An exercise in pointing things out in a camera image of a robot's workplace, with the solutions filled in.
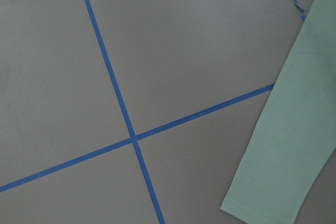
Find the sage green long-sleeve shirt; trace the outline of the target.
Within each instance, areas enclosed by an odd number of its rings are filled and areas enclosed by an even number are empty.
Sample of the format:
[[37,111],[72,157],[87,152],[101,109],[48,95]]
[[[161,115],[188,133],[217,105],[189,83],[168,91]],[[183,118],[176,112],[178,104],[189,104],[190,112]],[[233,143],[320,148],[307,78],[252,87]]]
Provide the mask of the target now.
[[334,149],[335,0],[314,0],[221,210],[246,223],[294,223]]

